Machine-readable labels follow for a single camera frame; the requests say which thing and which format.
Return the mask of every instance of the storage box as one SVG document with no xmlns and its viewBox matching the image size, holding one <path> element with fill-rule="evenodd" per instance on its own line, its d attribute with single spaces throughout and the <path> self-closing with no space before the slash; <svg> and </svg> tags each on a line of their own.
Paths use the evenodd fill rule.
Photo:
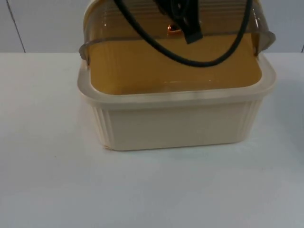
<svg viewBox="0 0 304 228">
<path fill-rule="evenodd" d="M 108 95 L 95 90 L 83 61 L 78 88 L 90 104 L 102 144 L 118 151 L 235 143 L 244 140 L 276 74 L 260 54 L 254 85 L 190 92 Z"/>
</svg>

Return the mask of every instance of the plastic container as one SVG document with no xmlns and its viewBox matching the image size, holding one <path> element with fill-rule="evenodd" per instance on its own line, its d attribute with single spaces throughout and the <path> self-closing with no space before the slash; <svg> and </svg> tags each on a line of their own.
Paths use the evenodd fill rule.
<svg viewBox="0 0 304 228">
<path fill-rule="evenodd" d="M 153 0 L 123 0 L 140 25 L 159 43 L 188 59 L 210 61 L 231 46 L 244 16 L 246 0 L 200 0 L 204 38 L 188 45 Z M 149 46 L 128 24 L 113 0 L 94 0 L 84 17 L 83 60 L 94 89 L 112 95 L 200 91 L 250 86 L 261 78 L 256 56 L 275 36 L 254 0 L 247 34 L 224 63 L 195 68 L 172 61 Z"/>
<path fill-rule="evenodd" d="M 138 95 L 108 95 L 93 88 L 83 61 L 78 87 L 91 105 L 100 140 L 118 151 L 235 143 L 244 140 L 276 74 L 265 57 L 254 85 Z"/>
</svg>

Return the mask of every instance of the white wall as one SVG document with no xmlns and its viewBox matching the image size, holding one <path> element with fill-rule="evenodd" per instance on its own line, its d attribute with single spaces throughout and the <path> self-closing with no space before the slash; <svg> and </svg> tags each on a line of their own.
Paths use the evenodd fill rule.
<svg viewBox="0 0 304 228">
<path fill-rule="evenodd" d="M 9 0 L 27 52 L 77 52 L 82 16 L 89 0 Z M 0 0 L 0 51 L 22 51 L 5 0 Z M 301 52 L 304 0 L 261 0 L 277 41 L 272 52 Z"/>
</svg>

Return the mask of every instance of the amber plastic lid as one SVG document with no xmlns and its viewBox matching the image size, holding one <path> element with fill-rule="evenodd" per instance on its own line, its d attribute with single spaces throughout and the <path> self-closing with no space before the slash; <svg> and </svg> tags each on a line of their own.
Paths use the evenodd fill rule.
<svg viewBox="0 0 304 228">
<path fill-rule="evenodd" d="M 172 21 L 162 15 L 153 0 L 124 0 L 140 25 L 156 39 L 180 38 Z M 200 22 L 204 36 L 237 34 L 243 20 L 246 0 L 200 0 Z M 88 47 L 113 40 L 136 40 L 139 35 L 128 24 L 112 0 L 94 0 L 84 16 L 84 45 L 79 53 L 89 63 Z M 247 33 L 252 34 L 254 55 L 267 49 L 276 39 L 269 31 L 262 8 L 254 0 Z"/>
</svg>

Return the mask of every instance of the white tabletop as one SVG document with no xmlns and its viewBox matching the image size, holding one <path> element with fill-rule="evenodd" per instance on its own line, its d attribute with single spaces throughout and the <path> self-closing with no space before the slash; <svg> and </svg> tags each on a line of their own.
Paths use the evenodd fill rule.
<svg viewBox="0 0 304 228">
<path fill-rule="evenodd" d="M 0 54 L 1 228 L 303 228 L 304 55 L 238 144 L 110 152 L 78 54 Z"/>
</svg>

